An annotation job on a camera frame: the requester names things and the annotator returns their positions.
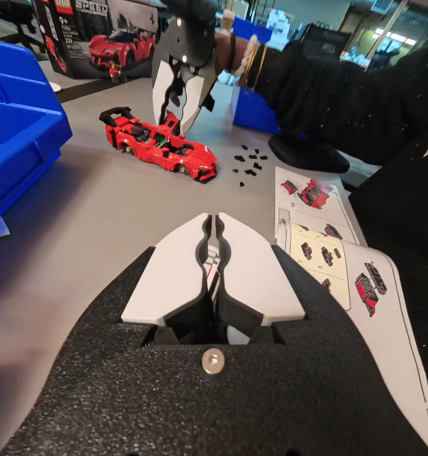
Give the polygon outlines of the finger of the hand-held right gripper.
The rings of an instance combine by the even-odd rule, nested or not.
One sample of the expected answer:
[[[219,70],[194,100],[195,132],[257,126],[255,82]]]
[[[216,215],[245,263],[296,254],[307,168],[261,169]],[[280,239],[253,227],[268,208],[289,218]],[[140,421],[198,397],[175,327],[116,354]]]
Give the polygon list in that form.
[[[161,125],[166,116],[166,109],[169,104],[170,94],[177,76],[177,66],[154,58],[152,64],[153,79],[153,109],[156,125]]]
[[[185,84],[186,102],[182,108],[183,115],[180,120],[182,134],[187,134],[200,113],[204,81],[203,77],[193,77]]]

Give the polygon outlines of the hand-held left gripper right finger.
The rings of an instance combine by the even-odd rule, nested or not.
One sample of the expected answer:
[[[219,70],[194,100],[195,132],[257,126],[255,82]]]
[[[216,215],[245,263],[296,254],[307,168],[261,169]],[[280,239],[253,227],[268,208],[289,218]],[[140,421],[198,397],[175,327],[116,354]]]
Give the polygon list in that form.
[[[228,326],[302,320],[305,311],[271,244],[226,213],[215,216],[219,242],[218,313]]]

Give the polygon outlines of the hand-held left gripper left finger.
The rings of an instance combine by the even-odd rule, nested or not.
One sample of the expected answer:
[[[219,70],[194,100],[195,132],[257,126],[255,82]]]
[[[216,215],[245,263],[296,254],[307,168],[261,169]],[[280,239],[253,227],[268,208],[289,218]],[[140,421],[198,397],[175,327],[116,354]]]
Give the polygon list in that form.
[[[209,297],[205,262],[209,257],[212,216],[202,213],[167,234],[155,249],[126,304],[121,320],[126,323],[197,326],[202,300]]]

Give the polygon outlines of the red lego subassembly with clear piece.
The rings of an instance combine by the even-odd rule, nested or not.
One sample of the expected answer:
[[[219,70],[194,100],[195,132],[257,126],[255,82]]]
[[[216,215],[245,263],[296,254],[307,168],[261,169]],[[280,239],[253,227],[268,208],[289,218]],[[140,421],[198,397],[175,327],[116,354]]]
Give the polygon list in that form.
[[[165,111],[163,122],[157,126],[157,129],[165,135],[179,136],[181,134],[179,119],[169,110]]]

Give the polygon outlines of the blue plastic storage bin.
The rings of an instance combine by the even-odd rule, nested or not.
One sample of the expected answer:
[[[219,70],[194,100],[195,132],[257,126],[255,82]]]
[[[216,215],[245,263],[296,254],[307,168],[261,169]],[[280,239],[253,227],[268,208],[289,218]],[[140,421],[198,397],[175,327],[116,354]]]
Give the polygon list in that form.
[[[243,88],[233,86],[231,98],[233,124],[269,134],[281,134],[275,113],[256,92],[245,93]]]
[[[34,54],[0,42],[0,216],[60,157],[66,113]]]
[[[239,16],[235,16],[233,32],[237,37],[249,40],[253,35],[257,36],[257,41],[260,44],[268,43],[272,37],[272,30],[261,25],[256,25],[249,20],[244,20]]]

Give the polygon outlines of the red lego sports car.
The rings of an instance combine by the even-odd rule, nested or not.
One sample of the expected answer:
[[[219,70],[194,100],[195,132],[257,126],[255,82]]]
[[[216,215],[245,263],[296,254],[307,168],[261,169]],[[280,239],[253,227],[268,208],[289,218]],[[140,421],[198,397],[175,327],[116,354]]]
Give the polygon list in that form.
[[[108,142],[122,153],[201,183],[217,176],[217,158],[206,145],[190,142],[182,133],[178,137],[165,135],[158,125],[133,116],[129,107],[103,111],[99,120],[105,124]]]

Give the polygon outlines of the cluster of small black lego pieces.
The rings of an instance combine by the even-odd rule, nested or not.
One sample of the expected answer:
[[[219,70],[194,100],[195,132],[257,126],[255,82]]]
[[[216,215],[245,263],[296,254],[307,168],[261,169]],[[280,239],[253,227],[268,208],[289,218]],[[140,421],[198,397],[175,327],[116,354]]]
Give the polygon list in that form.
[[[235,185],[240,189],[255,183],[264,175],[269,153],[264,148],[241,143],[233,153],[231,175]]]

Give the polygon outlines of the person's right forearm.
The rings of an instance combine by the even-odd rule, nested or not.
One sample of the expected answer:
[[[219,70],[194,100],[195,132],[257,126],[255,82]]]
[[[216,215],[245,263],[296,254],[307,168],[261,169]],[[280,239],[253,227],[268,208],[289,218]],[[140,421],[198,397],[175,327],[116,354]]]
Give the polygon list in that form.
[[[240,57],[240,86],[263,97],[284,134],[382,166],[428,128],[428,47],[370,73],[309,58],[301,43],[279,51],[236,38]]]

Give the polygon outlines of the lego set cardboard box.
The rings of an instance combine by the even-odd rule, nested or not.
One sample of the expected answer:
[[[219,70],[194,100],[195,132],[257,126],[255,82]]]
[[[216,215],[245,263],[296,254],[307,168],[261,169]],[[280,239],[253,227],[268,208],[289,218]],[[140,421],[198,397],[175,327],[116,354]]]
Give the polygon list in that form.
[[[165,6],[146,0],[34,0],[52,69],[71,79],[150,77]]]

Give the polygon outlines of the lego instruction booklet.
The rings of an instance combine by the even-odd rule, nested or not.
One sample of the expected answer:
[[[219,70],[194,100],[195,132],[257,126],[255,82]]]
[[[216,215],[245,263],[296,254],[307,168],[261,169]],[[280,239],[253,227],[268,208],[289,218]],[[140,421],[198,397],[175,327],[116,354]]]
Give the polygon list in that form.
[[[323,285],[365,339],[395,402],[428,446],[428,382],[398,270],[369,248],[335,182],[275,168],[277,245]]]

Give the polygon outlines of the person's right hand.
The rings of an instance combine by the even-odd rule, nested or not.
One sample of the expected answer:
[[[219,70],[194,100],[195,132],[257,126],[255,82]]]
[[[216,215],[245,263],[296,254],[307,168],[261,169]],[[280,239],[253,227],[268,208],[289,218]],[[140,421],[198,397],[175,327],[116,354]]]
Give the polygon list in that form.
[[[242,58],[239,58],[239,63],[236,58],[236,35],[232,33],[217,33],[215,35],[215,71],[219,76],[223,71],[227,73],[235,73],[241,64]]]

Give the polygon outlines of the black egg-crate foam pad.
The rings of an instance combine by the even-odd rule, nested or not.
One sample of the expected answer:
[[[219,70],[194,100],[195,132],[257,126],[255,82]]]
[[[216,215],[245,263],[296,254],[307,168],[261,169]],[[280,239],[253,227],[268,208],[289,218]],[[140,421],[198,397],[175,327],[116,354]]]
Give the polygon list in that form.
[[[294,168],[333,174],[350,169],[348,160],[331,145],[300,135],[274,134],[268,145],[277,159]]]

